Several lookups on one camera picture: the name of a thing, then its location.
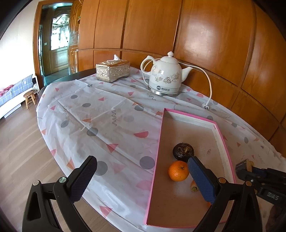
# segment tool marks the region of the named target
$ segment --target white cable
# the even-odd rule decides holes
[[[208,109],[208,104],[210,103],[210,100],[211,100],[211,98],[212,98],[212,84],[211,84],[211,82],[210,82],[210,78],[209,78],[208,74],[206,73],[205,70],[203,70],[202,68],[200,68],[200,67],[198,67],[198,66],[187,65],[187,64],[184,64],[184,63],[182,63],[182,62],[179,62],[179,63],[182,64],[182,65],[185,65],[185,66],[189,66],[189,67],[193,67],[193,68],[198,68],[198,69],[202,70],[203,73],[206,75],[206,77],[207,77],[207,79],[208,79],[208,83],[209,83],[209,85],[210,85],[210,97],[208,98],[207,102],[202,105],[202,107],[205,108],[205,109]]]
[[[147,67],[147,65],[148,65],[150,62],[152,62],[152,60],[150,60],[150,61],[144,66],[144,69],[143,69],[144,71],[145,71],[145,68]],[[202,68],[200,68],[200,67],[198,67],[198,66],[188,65],[188,64],[185,64],[185,63],[182,63],[182,62],[179,62],[179,63],[182,64],[182,65],[188,66],[188,67],[193,67],[193,68],[200,69],[200,70],[206,75],[206,77],[207,77],[207,79],[208,79],[208,83],[209,83],[209,85],[210,85],[210,97],[208,98],[208,100],[207,100],[206,103],[203,103],[203,104],[202,104],[202,107],[203,107],[204,109],[207,109],[207,110],[208,110],[208,108],[209,108],[208,104],[210,103],[210,100],[211,100],[211,98],[212,98],[212,84],[211,84],[211,82],[210,82],[210,78],[209,78],[208,74],[205,72],[205,70],[203,70]],[[148,85],[148,83],[145,81],[144,73],[143,73],[143,80],[144,80],[145,84]]]

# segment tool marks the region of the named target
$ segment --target tray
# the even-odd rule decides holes
[[[189,174],[181,182],[172,181],[169,166],[176,161],[172,154],[178,143],[189,143],[206,168],[217,177],[236,183],[233,166],[223,137],[214,121],[184,112],[164,109],[160,141],[148,206],[146,225],[166,228],[196,227],[208,210],[200,191],[191,192],[193,180]],[[232,207],[229,202],[221,223],[225,222]]]

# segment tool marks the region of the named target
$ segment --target tablecloth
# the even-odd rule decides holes
[[[129,77],[114,83],[99,81],[96,74],[52,83],[37,106],[39,129],[66,176],[89,155],[97,158],[97,171],[83,197],[121,231],[193,230],[143,225],[164,108],[214,120],[234,167],[248,158],[258,168],[286,171],[281,154],[222,105],[211,100],[210,109],[203,109],[208,98],[185,85],[175,98],[155,95],[146,87],[141,71],[131,67]],[[258,201],[265,230],[272,205]]]

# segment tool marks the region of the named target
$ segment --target kettle base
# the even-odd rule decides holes
[[[176,93],[162,93],[158,90],[155,90],[155,89],[152,89],[150,86],[148,86],[148,89],[154,93],[154,94],[157,94],[159,96],[169,96],[169,97],[176,97],[179,95],[179,92],[176,92]]]

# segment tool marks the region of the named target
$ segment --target kettle spout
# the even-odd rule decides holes
[[[182,82],[185,81],[189,75],[189,72],[192,70],[193,68],[191,67],[186,67],[182,70]]]

